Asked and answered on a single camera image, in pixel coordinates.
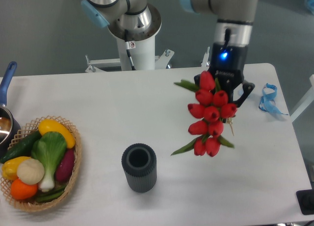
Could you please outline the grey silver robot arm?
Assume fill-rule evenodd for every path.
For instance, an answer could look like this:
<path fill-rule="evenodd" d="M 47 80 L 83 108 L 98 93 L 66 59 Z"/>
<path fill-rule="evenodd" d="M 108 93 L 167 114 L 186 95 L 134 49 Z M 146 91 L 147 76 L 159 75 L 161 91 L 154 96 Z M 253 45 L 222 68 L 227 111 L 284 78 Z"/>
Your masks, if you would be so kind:
<path fill-rule="evenodd" d="M 209 72 L 233 102 L 234 89 L 243 94 L 235 101 L 241 106 L 254 89 L 244 79 L 243 69 L 255 19 L 258 0 L 180 0 L 192 13 L 217 16 Z M 124 71 L 154 70 L 155 36 L 161 28 L 159 11 L 147 0 L 82 0 L 89 20 L 108 28 L 116 38 L 121 68 Z"/>

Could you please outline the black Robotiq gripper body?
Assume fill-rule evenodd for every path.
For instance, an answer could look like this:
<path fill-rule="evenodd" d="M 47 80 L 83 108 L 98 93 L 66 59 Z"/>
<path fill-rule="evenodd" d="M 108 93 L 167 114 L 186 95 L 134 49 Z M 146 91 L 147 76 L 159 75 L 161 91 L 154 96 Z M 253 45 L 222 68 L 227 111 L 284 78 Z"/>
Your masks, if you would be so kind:
<path fill-rule="evenodd" d="M 248 47 L 225 46 L 214 43 L 209 72 L 218 79 L 221 90 L 225 91 L 230 100 L 236 87 L 244 83 L 244 64 Z"/>

